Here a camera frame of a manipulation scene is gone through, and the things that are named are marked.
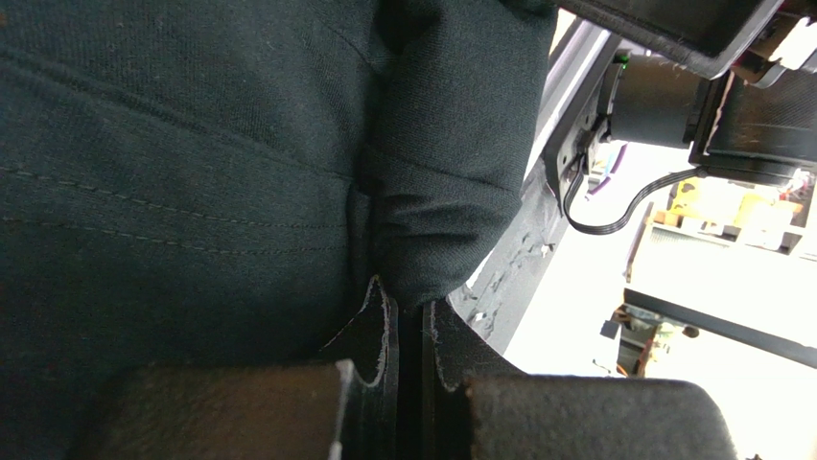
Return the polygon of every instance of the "black cable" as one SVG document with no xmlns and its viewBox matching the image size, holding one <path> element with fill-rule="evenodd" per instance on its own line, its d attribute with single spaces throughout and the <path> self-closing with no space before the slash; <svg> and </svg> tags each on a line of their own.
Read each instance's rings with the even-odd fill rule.
<svg viewBox="0 0 817 460">
<path fill-rule="evenodd" d="M 573 179 L 571 186 L 568 189 L 567 194 L 565 195 L 565 203 L 562 209 L 565 211 L 565 217 L 568 219 L 568 222 L 571 223 L 571 226 L 578 230 L 581 233 L 585 233 L 588 235 L 610 235 L 616 233 L 618 230 L 621 230 L 627 225 L 627 222 L 630 221 L 630 218 L 633 217 L 633 213 L 636 212 L 636 208 L 639 206 L 645 198 L 652 195 L 655 192 L 658 192 L 664 187 L 668 187 L 675 183 L 681 182 L 682 180 L 687 180 L 695 176 L 703 176 L 705 175 L 705 170 L 701 167 L 694 168 L 692 170 L 686 170 L 681 172 L 674 172 L 672 174 L 668 174 L 658 180 L 651 182 L 649 185 L 641 189 L 640 192 L 633 197 L 633 200 L 630 201 L 630 205 L 627 206 L 627 210 L 624 212 L 624 215 L 621 216 L 619 220 L 616 220 L 613 223 L 608 223 L 607 225 L 585 225 L 583 223 L 577 222 L 573 220 L 571 217 L 571 205 L 573 204 L 573 199 L 576 197 L 578 193 L 579 187 L 581 183 L 584 181 L 584 176 L 581 173 L 581 167 L 578 168 L 578 173 L 576 177 Z"/>
</svg>

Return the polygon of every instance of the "black fabric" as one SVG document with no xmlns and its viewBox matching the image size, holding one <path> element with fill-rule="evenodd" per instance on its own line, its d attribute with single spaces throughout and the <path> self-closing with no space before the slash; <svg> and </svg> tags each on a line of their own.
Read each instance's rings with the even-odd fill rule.
<svg viewBox="0 0 817 460">
<path fill-rule="evenodd" d="M 518 206 L 554 10 L 0 4 L 0 458 L 112 373 L 308 356 L 380 272 L 456 288 Z"/>
</svg>

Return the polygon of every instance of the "black bar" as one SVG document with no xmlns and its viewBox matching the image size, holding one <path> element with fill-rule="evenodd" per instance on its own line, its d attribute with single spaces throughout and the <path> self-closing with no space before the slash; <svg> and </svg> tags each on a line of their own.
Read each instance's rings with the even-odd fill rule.
<svg viewBox="0 0 817 460">
<path fill-rule="evenodd" d="M 817 369 L 817 349 L 626 288 L 624 303 Z"/>
</svg>

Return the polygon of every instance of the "garment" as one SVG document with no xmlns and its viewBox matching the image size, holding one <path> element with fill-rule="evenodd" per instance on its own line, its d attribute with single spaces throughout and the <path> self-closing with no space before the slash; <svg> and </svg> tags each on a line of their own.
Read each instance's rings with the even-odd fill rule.
<svg viewBox="0 0 817 460">
<path fill-rule="evenodd" d="M 373 273 L 463 283 L 518 207 L 539 3 L 0 5 L 0 458 L 132 366 L 307 357 Z"/>
</svg>

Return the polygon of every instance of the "black cylinder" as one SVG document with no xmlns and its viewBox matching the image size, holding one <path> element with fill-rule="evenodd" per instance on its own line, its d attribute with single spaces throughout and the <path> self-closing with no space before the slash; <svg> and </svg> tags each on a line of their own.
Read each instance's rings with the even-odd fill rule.
<svg viewBox="0 0 817 460">
<path fill-rule="evenodd" d="M 688 148 L 702 81 L 663 57 L 629 58 L 613 99 L 613 139 Z"/>
</svg>

